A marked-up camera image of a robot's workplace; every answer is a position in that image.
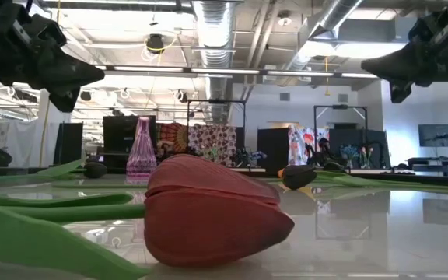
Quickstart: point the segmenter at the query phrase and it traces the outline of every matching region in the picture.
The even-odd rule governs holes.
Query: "glass vase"
[[[147,184],[156,168],[155,152],[152,139],[149,137],[149,118],[140,117],[136,128],[136,138],[132,144],[127,164],[127,175],[130,183]]]

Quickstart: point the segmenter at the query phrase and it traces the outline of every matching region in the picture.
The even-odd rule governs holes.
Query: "ceiling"
[[[59,25],[68,38],[68,44],[64,47],[64,51],[70,55],[96,65],[189,67],[201,67],[202,65],[200,51],[192,49],[192,47],[198,46],[197,25],[193,15],[157,11],[143,12],[128,8],[130,5],[124,5],[123,10],[78,9],[80,6],[74,4],[76,2],[90,3],[99,0],[76,0],[74,3],[70,1],[62,0],[59,12],[56,8],[57,2],[50,1],[35,2],[32,10],[43,16],[58,19]],[[269,0],[244,0],[236,8],[233,27],[233,48],[236,52],[233,55],[233,68],[246,66],[254,37],[254,26],[260,17],[258,13],[264,1]],[[321,11],[322,4],[322,0],[278,0],[280,10],[290,11],[289,18],[292,22],[288,26],[280,26],[277,24],[277,19],[270,19],[275,22],[267,40],[267,47],[263,55],[257,58],[258,67],[275,65],[277,68],[281,68],[288,63],[298,47],[298,32],[302,27],[303,20]],[[402,13],[409,14],[424,8],[439,9],[445,4],[445,1],[365,0],[350,15],[350,18],[389,20],[397,16],[398,13],[403,15]],[[160,56],[149,55],[145,49],[145,41],[152,33],[162,34],[164,44],[171,46]],[[361,72],[360,61],[357,58],[332,56],[327,58],[327,61],[311,60],[308,66],[319,71],[325,71],[327,67],[329,71]],[[318,86],[327,82],[323,78],[313,78],[310,85]],[[329,80],[329,84],[335,86],[356,86],[360,83],[360,79]],[[16,84],[15,88],[25,90],[26,93],[34,95],[37,99],[40,97],[39,91],[31,90],[26,85]],[[107,75],[103,81],[87,85],[83,89],[98,93],[98,96],[102,96],[102,98],[93,98],[89,102],[80,100],[77,104],[78,107],[115,105],[136,107],[138,110],[148,107],[184,109],[186,104],[174,99],[174,93],[177,93],[178,90],[187,93],[190,98],[206,98],[205,78],[202,77]],[[32,105],[32,103],[11,96],[11,92],[1,85],[0,104]],[[9,115],[19,114],[24,119],[32,119],[37,115],[37,109],[2,109],[0,113],[4,111],[8,111]],[[81,121],[100,119],[102,116],[110,114],[111,112],[108,110],[81,110],[74,112],[73,117],[77,121]],[[159,119],[184,119],[185,117],[185,113],[172,112],[159,116]],[[204,117],[205,114],[199,114],[195,116],[195,119]]]

